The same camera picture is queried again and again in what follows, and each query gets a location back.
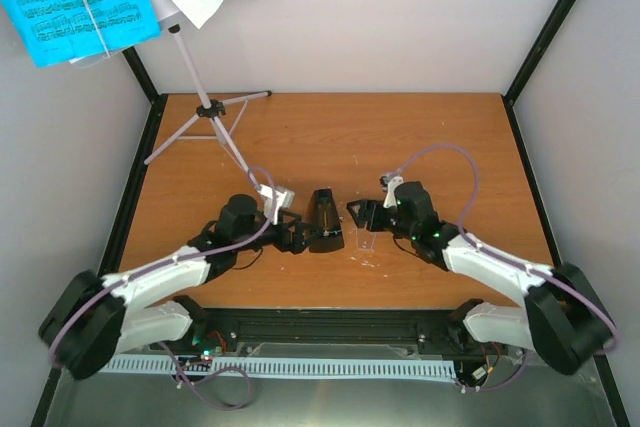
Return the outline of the black metronome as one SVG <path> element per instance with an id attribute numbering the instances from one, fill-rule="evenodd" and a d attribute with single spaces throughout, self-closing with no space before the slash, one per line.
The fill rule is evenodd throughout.
<path id="1" fill-rule="evenodd" d="M 309 251 L 331 253 L 344 248 L 340 216 L 330 188 L 313 192 L 307 209 L 307 222 L 312 226 Z"/>

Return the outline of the clear plastic metronome cover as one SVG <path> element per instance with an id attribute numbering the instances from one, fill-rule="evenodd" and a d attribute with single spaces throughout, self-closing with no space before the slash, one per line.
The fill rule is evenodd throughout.
<path id="1" fill-rule="evenodd" d="M 378 237 L 377 232 L 370 232 L 366 229 L 355 230 L 356 247 L 359 251 L 373 252 Z"/>

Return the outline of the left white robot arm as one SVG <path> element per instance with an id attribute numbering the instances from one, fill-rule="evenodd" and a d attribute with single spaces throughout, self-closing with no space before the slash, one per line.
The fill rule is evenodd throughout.
<path id="1" fill-rule="evenodd" d="M 273 246 L 299 254 L 323 235 L 319 223 L 285 209 L 260 210 L 236 194 L 217 219 L 174 253 L 155 262 L 102 277 L 75 275 L 38 330 L 51 363 L 83 380 L 113 356 L 148 344 L 176 340 L 201 347 L 208 325 L 172 294 L 206 284 L 231 270 L 239 253 Z"/>

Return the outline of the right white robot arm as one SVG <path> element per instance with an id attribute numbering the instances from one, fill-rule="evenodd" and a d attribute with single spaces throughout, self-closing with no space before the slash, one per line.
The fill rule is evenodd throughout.
<path id="1" fill-rule="evenodd" d="M 387 187 L 384 199 L 351 201 L 347 209 L 358 227 L 405 239 L 424 262 L 512 301 L 510 307 L 486 301 L 462 306 L 462 329 L 474 341 L 533 351 L 563 375 L 613 345 L 615 325 L 577 266 L 529 263 L 482 243 L 440 219 L 420 182 Z"/>

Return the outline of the green led circuit board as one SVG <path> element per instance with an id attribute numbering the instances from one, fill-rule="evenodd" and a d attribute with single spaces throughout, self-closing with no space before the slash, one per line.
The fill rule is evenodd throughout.
<path id="1" fill-rule="evenodd" d="M 225 337 L 218 331 L 212 331 L 195 345 L 199 358 L 203 362 L 212 361 L 214 357 L 219 357 L 227 351 Z"/>

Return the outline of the blue sheet music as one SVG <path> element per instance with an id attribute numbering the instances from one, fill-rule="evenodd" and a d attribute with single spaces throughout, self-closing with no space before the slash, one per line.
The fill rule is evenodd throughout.
<path id="1" fill-rule="evenodd" d="M 151 0 L 1 0 L 38 67 L 108 57 L 161 33 Z"/>

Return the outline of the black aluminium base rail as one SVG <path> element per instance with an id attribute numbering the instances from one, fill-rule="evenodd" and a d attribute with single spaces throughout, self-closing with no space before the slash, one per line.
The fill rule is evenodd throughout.
<path id="1" fill-rule="evenodd" d="M 461 308 L 475 299 L 455 310 L 343 312 L 204 309 L 186 296 L 174 300 L 191 308 L 196 321 L 183 338 L 167 340 L 180 353 L 198 353 L 195 345 L 212 331 L 225 337 L 227 352 L 236 351 L 241 343 L 363 343 L 412 346 L 421 355 L 471 359 L 513 347 L 478 343 L 466 335 Z"/>

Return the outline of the black frame post left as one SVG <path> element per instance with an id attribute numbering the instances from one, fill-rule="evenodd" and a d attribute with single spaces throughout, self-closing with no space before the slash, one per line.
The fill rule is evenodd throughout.
<path id="1" fill-rule="evenodd" d="M 154 146 L 158 135 L 168 95 L 160 94 L 156 89 L 151 76 L 134 47 L 126 48 L 122 54 L 145 97 L 150 103 L 150 109 L 141 140 L 141 144 L 150 150 Z"/>

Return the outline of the black frame post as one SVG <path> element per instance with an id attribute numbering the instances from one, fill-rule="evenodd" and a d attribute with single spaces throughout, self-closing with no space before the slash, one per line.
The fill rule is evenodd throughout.
<path id="1" fill-rule="evenodd" d="M 507 108 L 514 107 L 576 2 L 577 0 L 557 0 L 554 4 L 509 88 L 503 95 Z"/>
<path id="2" fill-rule="evenodd" d="M 158 135 L 168 95 L 160 94 L 156 89 L 151 76 L 134 47 L 126 48 L 122 54 L 145 97 L 150 103 L 150 109 L 141 140 L 141 144 L 150 150 L 154 146 Z"/>

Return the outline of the black frame post right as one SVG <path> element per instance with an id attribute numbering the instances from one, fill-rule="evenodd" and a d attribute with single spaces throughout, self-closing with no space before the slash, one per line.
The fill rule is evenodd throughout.
<path id="1" fill-rule="evenodd" d="M 577 0 L 557 0 L 554 4 L 509 88 L 503 95 L 507 108 L 514 107 L 576 2 Z"/>

